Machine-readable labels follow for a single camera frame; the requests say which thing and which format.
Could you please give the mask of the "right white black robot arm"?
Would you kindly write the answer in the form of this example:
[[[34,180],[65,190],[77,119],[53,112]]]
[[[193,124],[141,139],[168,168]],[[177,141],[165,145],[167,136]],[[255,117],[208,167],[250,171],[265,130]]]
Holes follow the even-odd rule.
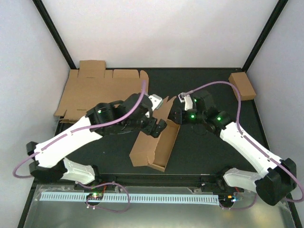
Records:
[[[255,172],[228,169],[216,179],[220,191],[228,191],[231,187],[249,190],[274,206],[296,188],[296,163],[289,158],[283,160],[263,147],[226,111],[217,109],[209,92],[181,93],[178,99],[180,108],[170,112],[170,120],[179,125],[203,125],[238,151],[255,169]]]

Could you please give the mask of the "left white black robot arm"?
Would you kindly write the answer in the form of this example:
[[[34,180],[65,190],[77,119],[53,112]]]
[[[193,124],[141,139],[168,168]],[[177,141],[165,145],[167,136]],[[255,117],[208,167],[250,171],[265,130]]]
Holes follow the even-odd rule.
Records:
[[[99,103],[75,124],[54,138],[29,142],[28,155],[33,156],[30,174],[41,182],[76,181],[96,190],[102,184],[98,168],[73,162],[67,156],[80,147],[107,135],[119,135],[140,130],[153,138],[160,136],[167,124],[153,117],[163,99],[157,95],[132,94],[126,100]]]

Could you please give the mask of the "folded small cardboard box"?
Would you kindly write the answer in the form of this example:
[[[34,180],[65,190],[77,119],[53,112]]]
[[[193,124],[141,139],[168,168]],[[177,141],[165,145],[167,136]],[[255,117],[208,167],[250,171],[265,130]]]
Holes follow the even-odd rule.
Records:
[[[253,100],[256,97],[255,90],[245,72],[231,73],[228,80],[238,89],[241,101]]]

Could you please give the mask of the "stack of flat cardboard blanks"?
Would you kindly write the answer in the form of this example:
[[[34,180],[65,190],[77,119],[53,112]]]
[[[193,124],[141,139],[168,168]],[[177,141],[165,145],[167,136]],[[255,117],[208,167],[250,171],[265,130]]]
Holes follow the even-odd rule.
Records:
[[[79,69],[69,71],[61,100],[54,116],[64,123],[75,123],[98,103],[125,100],[140,93],[142,81],[149,83],[143,70],[107,70],[103,60],[81,60]]]

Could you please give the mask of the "metal front plate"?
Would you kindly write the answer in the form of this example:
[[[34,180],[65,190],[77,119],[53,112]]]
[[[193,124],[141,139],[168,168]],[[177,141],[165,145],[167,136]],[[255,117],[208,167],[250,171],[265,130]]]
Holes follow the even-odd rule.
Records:
[[[69,186],[37,187],[26,228],[299,228],[286,202],[272,207],[244,192],[232,209],[221,204],[150,204],[40,201],[43,192],[75,191]],[[129,188],[130,194],[192,194],[188,189]]]

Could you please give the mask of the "black aluminium rail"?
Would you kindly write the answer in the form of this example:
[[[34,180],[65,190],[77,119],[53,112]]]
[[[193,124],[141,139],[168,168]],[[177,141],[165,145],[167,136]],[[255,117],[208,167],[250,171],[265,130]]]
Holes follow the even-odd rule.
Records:
[[[116,182],[126,187],[200,187],[203,183],[213,183],[217,175],[209,174],[119,174],[102,173],[104,182]]]

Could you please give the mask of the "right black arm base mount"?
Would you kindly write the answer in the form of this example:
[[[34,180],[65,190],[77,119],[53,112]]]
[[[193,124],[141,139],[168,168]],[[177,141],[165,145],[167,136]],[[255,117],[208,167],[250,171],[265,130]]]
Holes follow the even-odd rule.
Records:
[[[209,192],[225,192],[227,190],[224,174],[227,169],[222,169],[215,174],[202,174],[200,177],[201,190]]]

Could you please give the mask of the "right black frame post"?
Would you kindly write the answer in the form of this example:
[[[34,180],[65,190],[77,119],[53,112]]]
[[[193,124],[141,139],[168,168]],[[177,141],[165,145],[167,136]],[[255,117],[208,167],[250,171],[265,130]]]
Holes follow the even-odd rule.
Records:
[[[289,0],[278,0],[274,9],[272,10],[267,22],[265,23],[260,35],[258,36],[252,50],[250,51],[242,70],[247,72],[252,65],[253,61],[255,60],[256,56],[258,55],[262,45],[266,41],[268,35],[270,34],[272,28],[276,24],[278,18],[280,17],[281,13],[283,12],[286,4]]]

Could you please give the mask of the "black frame post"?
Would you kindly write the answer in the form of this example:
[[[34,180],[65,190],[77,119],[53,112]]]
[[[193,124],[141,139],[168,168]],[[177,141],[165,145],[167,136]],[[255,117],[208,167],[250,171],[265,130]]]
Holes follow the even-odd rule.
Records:
[[[262,45],[266,41],[268,35],[270,34],[272,28],[276,24],[278,18],[280,17],[281,13],[283,12],[286,4],[289,0],[278,0],[274,9],[272,10],[267,22],[265,23],[260,35],[258,36],[252,50],[250,51],[242,70],[247,72],[252,65],[253,61],[255,60],[256,56],[258,55]]]
[[[55,43],[57,44],[62,56],[64,57],[66,63],[68,64],[68,66],[70,67],[70,69],[77,69],[74,61],[72,60],[72,57],[68,51],[68,49],[66,48],[60,33],[58,32],[51,16],[48,13],[48,10],[46,9],[44,3],[42,0],[32,0],[32,2],[34,3],[36,9],[38,10],[42,20],[44,21],[47,29],[49,30],[53,40],[55,41]]]

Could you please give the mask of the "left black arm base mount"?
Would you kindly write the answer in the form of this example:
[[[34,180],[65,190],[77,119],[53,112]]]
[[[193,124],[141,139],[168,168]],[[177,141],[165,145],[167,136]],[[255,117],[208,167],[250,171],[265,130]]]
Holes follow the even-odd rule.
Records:
[[[105,174],[105,175],[99,175],[94,176],[93,180],[91,182],[88,182],[87,184],[83,184],[79,181],[74,180],[74,185],[77,188],[83,188],[88,190],[103,190],[104,186],[113,185],[116,181],[116,175],[114,174]]]

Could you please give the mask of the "left black frame post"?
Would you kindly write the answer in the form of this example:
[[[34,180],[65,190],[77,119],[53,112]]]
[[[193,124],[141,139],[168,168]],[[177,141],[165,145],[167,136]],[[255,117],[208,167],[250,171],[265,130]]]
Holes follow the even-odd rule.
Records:
[[[68,49],[66,48],[60,33],[58,32],[51,16],[48,13],[48,10],[46,9],[44,3],[42,0],[32,0],[32,2],[34,3],[36,9],[38,10],[42,20],[44,21],[47,29],[49,30],[53,40],[55,41],[55,43],[57,44],[62,56],[64,57],[66,63],[68,64],[68,66],[70,67],[70,69],[77,69],[74,61],[72,60],[72,57],[68,51]]]

